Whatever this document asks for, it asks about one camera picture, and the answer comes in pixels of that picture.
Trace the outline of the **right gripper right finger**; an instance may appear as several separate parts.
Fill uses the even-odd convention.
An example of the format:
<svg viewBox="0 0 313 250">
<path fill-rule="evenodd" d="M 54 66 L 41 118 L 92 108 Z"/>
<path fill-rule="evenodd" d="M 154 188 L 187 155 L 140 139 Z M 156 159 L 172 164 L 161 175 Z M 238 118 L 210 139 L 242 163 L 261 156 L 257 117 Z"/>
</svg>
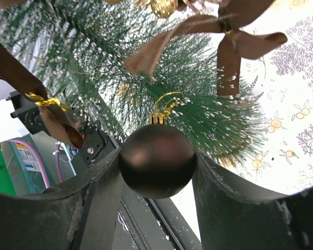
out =
<svg viewBox="0 0 313 250">
<path fill-rule="evenodd" d="M 192 185 L 203 249 L 313 249 L 313 187 L 262 188 L 196 151 Z"/>
</svg>

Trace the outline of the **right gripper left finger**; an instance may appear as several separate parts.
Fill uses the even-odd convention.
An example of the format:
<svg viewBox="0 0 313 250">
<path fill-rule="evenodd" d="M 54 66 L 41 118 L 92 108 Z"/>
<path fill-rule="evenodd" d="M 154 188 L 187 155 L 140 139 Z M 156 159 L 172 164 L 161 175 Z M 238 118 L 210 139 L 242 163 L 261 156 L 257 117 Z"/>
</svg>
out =
<svg viewBox="0 0 313 250">
<path fill-rule="evenodd" d="M 123 179 L 119 150 L 41 194 L 0 193 L 0 249 L 111 249 Z"/>
</svg>

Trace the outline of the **dark brown bauble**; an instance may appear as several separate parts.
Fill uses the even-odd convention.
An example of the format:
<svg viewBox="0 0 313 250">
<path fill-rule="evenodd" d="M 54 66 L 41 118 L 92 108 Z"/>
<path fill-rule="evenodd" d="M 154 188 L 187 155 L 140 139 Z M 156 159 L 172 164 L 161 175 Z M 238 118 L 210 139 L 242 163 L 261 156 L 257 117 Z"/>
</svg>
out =
<svg viewBox="0 0 313 250">
<path fill-rule="evenodd" d="M 178 98 L 160 109 L 159 102 L 175 92 L 161 95 L 149 115 L 149 123 L 125 140 L 118 159 L 125 183 L 139 195 L 164 199 L 178 194 L 192 179 L 197 166 L 194 148 L 179 129 L 167 125 Z"/>
</svg>

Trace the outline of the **brown ribbon bow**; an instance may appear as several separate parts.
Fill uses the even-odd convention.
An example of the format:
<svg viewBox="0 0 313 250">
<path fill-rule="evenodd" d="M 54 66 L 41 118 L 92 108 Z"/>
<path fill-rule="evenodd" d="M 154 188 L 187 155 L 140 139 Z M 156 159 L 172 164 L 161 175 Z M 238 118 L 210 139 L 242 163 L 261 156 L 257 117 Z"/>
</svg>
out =
<svg viewBox="0 0 313 250">
<path fill-rule="evenodd" d="M 75 128 L 59 99 L 49 98 L 42 82 L 30 73 L 0 43 L 0 79 L 8 82 L 27 100 L 36 104 L 50 136 L 70 146 L 81 148 L 83 136 Z"/>
</svg>

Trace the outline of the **small green christmas tree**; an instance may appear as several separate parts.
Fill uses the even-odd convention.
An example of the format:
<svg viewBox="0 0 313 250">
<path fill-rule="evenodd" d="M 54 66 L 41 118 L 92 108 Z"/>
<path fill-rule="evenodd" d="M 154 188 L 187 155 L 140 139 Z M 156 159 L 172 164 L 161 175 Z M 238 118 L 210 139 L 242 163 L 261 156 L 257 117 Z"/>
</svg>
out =
<svg viewBox="0 0 313 250">
<path fill-rule="evenodd" d="M 102 119 L 123 140 L 148 122 L 153 105 L 194 147 L 221 162 L 244 164 L 261 146 L 253 84 L 237 97 L 217 95 L 216 54 L 207 35 L 170 42 L 152 75 L 133 76 L 123 61 L 171 29 L 131 1 L 27 1 L 0 10 L 0 43 L 85 120 Z"/>
</svg>

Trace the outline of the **brown ribbon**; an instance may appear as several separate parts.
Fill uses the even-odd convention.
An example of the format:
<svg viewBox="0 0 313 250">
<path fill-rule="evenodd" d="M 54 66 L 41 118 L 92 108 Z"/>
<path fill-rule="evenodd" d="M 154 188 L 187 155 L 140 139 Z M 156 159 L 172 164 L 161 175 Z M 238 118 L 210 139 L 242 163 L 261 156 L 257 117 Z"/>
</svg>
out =
<svg viewBox="0 0 313 250">
<path fill-rule="evenodd" d="M 242 58 L 255 60 L 287 42 L 284 33 L 252 35 L 241 28 L 255 21 L 271 5 L 266 1 L 220 1 L 218 16 L 194 15 L 176 28 L 162 32 L 142 44 L 138 51 L 124 61 L 124 67 L 133 75 L 146 72 L 152 75 L 167 43 L 175 36 L 196 33 L 224 33 L 218 46 L 217 86 L 219 96 L 239 93 L 239 72 Z"/>
</svg>

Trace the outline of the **gold glitter berry sprig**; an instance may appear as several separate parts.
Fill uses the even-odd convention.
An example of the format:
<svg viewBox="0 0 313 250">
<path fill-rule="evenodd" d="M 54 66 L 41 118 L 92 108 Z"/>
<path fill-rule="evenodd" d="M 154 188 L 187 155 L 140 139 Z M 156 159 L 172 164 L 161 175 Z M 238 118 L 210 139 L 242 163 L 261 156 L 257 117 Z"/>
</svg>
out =
<svg viewBox="0 0 313 250">
<path fill-rule="evenodd" d="M 178 8 L 178 0 L 136 0 L 135 7 L 150 7 L 159 18 L 170 17 Z"/>
</svg>

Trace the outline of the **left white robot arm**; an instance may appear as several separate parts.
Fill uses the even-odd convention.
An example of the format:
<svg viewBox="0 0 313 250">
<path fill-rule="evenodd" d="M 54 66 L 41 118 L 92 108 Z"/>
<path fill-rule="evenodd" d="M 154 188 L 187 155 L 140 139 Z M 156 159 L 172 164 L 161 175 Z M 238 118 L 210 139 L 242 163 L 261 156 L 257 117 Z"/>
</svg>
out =
<svg viewBox="0 0 313 250">
<path fill-rule="evenodd" d="M 0 100 L 0 143 L 41 131 L 48 133 L 36 104 L 17 91 Z"/>
</svg>

